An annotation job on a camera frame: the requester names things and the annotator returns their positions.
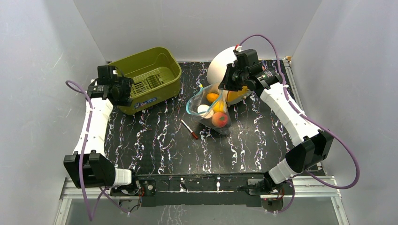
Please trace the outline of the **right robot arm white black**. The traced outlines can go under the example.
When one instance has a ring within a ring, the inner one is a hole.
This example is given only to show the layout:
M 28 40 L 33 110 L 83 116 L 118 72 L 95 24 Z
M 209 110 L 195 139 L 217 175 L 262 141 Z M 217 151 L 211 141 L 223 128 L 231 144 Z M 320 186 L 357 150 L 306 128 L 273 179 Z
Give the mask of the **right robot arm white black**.
M 254 49 L 240 50 L 230 47 L 217 54 L 212 63 L 219 88 L 241 91 L 246 87 L 267 104 L 288 131 L 293 149 L 285 158 L 264 173 L 261 180 L 248 180 L 238 187 L 249 195 L 277 194 L 283 184 L 306 169 L 324 160 L 330 150 L 333 137 L 323 128 L 304 119 L 302 110 L 286 90 L 283 77 L 265 70 Z

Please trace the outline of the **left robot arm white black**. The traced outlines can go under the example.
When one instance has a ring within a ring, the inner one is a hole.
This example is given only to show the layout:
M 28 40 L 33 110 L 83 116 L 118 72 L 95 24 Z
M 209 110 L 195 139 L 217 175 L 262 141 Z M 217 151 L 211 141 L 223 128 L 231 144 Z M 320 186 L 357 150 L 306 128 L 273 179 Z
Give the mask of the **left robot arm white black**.
M 125 195 L 135 195 L 141 189 L 131 169 L 121 169 L 105 155 L 105 138 L 114 106 L 131 106 L 134 81 L 113 65 L 97 67 L 98 77 L 87 89 L 67 80 L 66 85 L 83 94 L 86 112 L 82 132 L 72 154 L 63 160 L 65 169 L 77 188 L 110 187 Z

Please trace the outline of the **small orange toy fruit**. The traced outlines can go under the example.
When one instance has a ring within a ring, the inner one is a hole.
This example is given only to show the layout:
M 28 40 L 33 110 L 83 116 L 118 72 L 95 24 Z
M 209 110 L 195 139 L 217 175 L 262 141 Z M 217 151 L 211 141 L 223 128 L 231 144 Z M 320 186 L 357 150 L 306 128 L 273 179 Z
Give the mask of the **small orange toy fruit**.
M 206 95 L 206 99 L 210 104 L 217 102 L 217 99 L 220 97 L 219 94 L 210 92 Z

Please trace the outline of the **white round toy food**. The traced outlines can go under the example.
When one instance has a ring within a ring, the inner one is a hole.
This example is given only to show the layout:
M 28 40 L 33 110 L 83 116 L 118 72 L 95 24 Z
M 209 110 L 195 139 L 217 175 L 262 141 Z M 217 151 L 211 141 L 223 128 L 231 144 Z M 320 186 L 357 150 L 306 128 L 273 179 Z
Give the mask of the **white round toy food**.
M 211 119 L 214 114 L 213 109 L 205 104 L 199 105 L 197 111 L 201 119 Z

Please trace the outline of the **olive green plastic basket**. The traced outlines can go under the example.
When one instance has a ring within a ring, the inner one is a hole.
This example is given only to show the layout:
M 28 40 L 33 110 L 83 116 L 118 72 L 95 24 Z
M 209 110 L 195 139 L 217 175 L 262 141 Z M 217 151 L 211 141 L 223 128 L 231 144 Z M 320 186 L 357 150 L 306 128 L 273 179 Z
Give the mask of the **olive green plastic basket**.
M 150 106 L 176 97 L 181 89 L 182 69 L 165 47 L 154 47 L 109 63 L 134 81 L 131 106 L 118 108 L 134 115 Z

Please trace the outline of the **yellow toy lemon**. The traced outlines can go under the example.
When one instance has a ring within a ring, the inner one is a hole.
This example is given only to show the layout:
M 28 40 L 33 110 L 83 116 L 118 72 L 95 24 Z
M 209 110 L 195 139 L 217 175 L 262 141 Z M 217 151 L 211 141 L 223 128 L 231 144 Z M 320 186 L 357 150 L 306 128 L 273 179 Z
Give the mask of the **yellow toy lemon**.
M 223 101 L 217 101 L 213 104 L 212 107 L 214 113 L 226 113 L 227 111 L 227 106 L 226 103 Z

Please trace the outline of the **clear zip top bag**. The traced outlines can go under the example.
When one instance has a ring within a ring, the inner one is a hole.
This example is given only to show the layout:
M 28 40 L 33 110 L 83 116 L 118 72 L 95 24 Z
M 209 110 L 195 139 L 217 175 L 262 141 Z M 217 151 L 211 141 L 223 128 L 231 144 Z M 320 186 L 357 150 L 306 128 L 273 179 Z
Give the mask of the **clear zip top bag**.
M 228 112 L 227 91 L 219 89 L 219 82 L 201 87 L 186 104 L 186 112 L 200 124 L 221 135 L 229 135 L 232 125 Z

